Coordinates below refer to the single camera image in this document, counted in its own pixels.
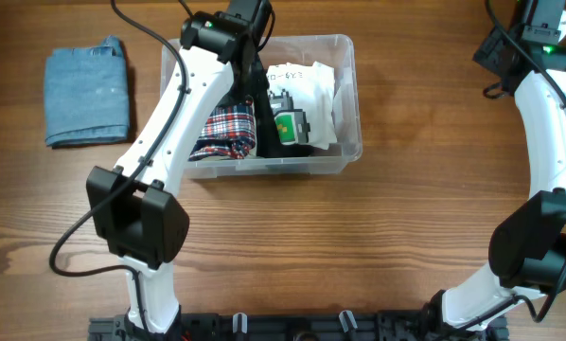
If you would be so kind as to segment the blue denim cloth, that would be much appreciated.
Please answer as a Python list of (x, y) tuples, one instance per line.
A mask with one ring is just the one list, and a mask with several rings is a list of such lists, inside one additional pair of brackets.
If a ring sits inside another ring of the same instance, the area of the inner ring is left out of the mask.
[(44, 73), (45, 144), (51, 148), (123, 142), (130, 129), (127, 61), (120, 40), (57, 48)]

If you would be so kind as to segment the black cloth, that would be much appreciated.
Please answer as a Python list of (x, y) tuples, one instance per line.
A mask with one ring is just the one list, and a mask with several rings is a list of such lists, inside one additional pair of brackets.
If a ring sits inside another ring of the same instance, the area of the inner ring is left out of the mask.
[(253, 73), (256, 117), (256, 153), (263, 158), (308, 157), (314, 149), (306, 145), (284, 145), (280, 142), (274, 114), (268, 99), (269, 82), (264, 70)]

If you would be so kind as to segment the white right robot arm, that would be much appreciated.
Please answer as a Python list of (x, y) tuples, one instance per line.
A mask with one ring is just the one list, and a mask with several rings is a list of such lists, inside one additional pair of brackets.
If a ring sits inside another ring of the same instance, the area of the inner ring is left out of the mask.
[(521, 0), (495, 23), (473, 59), (498, 77), (483, 94), (511, 97), (521, 114), (530, 170), (527, 201), (494, 230), (488, 260), (424, 306), (420, 334), (435, 340), (489, 338), (519, 306), (541, 322), (566, 291), (566, 8)]

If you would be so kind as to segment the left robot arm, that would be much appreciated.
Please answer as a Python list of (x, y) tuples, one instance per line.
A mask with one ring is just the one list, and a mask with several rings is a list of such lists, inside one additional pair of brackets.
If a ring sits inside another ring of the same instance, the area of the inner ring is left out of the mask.
[(247, 94), (266, 26), (267, 1), (197, 11), (182, 27), (168, 86), (145, 128), (112, 170), (95, 167), (86, 189), (97, 234), (127, 272), (129, 310), (91, 320), (91, 340), (179, 340), (181, 307), (173, 260), (189, 217), (176, 196), (185, 164), (212, 111)]

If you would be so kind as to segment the white printed t-shirt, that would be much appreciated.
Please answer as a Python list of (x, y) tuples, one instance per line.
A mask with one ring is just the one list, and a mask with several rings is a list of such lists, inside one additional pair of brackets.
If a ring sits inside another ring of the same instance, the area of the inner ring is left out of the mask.
[(267, 70), (268, 98), (279, 140), (327, 150), (337, 142), (333, 123), (334, 69), (284, 63)]

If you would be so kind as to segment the red plaid cloth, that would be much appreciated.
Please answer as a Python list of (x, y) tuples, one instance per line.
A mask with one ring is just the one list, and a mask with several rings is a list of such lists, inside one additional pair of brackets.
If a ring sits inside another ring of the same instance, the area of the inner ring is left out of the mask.
[(206, 158), (244, 159), (256, 153), (256, 118), (254, 100), (230, 106), (217, 107), (204, 124), (188, 158), (200, 161)]

